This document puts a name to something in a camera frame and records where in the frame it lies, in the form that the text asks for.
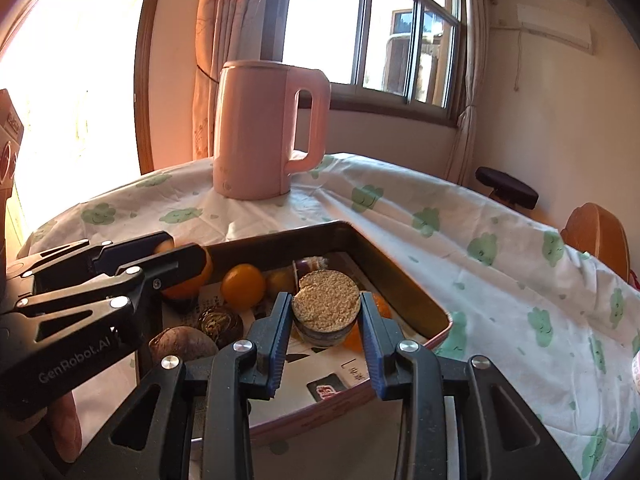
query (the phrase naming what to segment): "wire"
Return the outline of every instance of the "wire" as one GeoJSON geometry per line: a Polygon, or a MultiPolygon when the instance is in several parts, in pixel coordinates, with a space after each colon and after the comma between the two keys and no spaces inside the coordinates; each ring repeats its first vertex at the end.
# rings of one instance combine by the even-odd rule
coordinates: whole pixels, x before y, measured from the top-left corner
{"type": "Polygon", "coordinates": [[[207,74],[202,67],[196,63],[196,66],[198,67],[198,70],[200,70],[205,76],[207,76],[209,79],[211,79],[214,83],[216,84],[220,84],[220,81],[218,81],[217,79],[213,79],[209,74],[207,74]]]}
{"type": "Polygon", "coordinates": [[[522,29],[518,30],[518,69],[516,70],[516,82],[513,91],[520,90],[520,69],[522,68],[522,29]]]}

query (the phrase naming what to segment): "window sill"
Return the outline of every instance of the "window sill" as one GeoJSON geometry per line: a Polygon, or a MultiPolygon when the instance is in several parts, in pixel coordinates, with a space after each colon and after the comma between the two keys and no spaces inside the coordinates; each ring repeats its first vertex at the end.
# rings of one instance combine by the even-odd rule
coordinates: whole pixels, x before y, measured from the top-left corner
{"type": "MultiPolygon", "coordinates": [[[[309,94],[302,93],[298,99],[298,108],[309,109],[311,108],[311,96],[309,94]]],[[[456,121],[447,117],[438,116],[426,110],[416,110],[415,108],[396,107],[389,104],[373,103],[370,100],[361,100],[353,96],[346,96],[343,94],[331,96],[331,110],[344,110],[349,112],[363,112],[367,114],[385,115],[389,117],[400,117],[403,119],[411,119],[414,121],[422,121],[431,124],[440,124],[441,126],[448,126],[449,128],[456,128],[456,121]]]]}

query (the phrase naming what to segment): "window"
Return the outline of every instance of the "window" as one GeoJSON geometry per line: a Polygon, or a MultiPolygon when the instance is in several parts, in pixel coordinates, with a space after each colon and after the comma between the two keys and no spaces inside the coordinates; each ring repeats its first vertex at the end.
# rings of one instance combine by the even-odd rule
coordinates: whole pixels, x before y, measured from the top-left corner
{"type": "Polygon", "coordinates": [[[20,243],[140,176],[133,66],[142,1],[39,0],[2,53],[0,88],[24,123],[8,203],[20,243]]]}
{"type": "Polygon", "coordinates": [[[332,106],[450,118],[460,12],[461,0],[267,0],[262,58],[322,70],[332,106]]]}

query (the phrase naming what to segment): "orange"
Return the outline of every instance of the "orange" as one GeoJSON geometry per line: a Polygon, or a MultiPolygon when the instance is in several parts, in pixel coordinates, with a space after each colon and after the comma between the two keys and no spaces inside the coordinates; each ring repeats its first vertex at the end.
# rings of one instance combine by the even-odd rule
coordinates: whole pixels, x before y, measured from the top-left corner
{"type": "Polygon", "coordinates": [[[167,251],[171,251],[175,249],[175,242],[173,238],[169,238],[164,242],[161,242],[158,247],[154,249],[154,254],[165,253],[167,251]]]}
{"type": "MultiPolygon", "coordinates": [[[[158,247],[156,247],[156,250],[154,252],[162,253],[163,251],[170,251],[174,248],[173,245],[174,244],[172,240],[166,240],[162,242],[160,245],[158,245],[158,247]]],[[[166,297],[169,300],[175,300],[175,301],[188,300],[189,298],[194,298],[195,296],[198,295],[200,291],[200,287],[205,285],[209,281],[213,273],[213,262],[211,261],[211,256],[209,254],[209,251],[207,251],[205,248],[201,248],[201,249],[204,251],[206,259],[205,259],[204,267],[202,268],[202,271],[200,272],[200,274],[198,274],[197,276],[194,276],[193,278],[188,279],[185,282],[178,283],[177,285],[166,288],[165,290],[162,291],[162,295],[164,297],[166,297]]]]}
{"type": "Polygon", "coordinates": [[[260,302],[266,287],[260,269],[250,264],[240,264],[222,278],[220,293],[233,310],[244,312],[260,302]]]}
{"type": "MultiPolygon", "coordinates": [[[[378,308],[380,316],[391,319],[391,307],[386,302],[385,298],[374,292],[373,300],[376,302],[376,307],[378,308]]],[[[351,332],[347,334],[347,337],[344,339],[342,344],[345,348],[348,348],[353,352],[363,353],[362,339],[360,338],[360,330],[358,329],[357,323],[353,326],[351,332]]]]}

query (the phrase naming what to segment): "kettle handle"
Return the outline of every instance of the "kettle handle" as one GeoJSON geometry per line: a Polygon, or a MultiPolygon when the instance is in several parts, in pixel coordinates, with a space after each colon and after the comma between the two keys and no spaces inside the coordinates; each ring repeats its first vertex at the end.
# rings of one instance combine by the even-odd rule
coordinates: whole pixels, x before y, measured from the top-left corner
{"type": "Polygon", "coordinates": [[[309,124],[309,147],[304,158],[288,160],[284,165],[284,173],[299,173],[311,171],[322,162],[324,157],[324,142],[326,139],[327,117],[331,102],[331,83],[322,70],[310,70],[292,66],[287,73],[287,94],[296,94],[295,110],[298,108],[298,92],[311,92],[311,120],[309,124]]]}

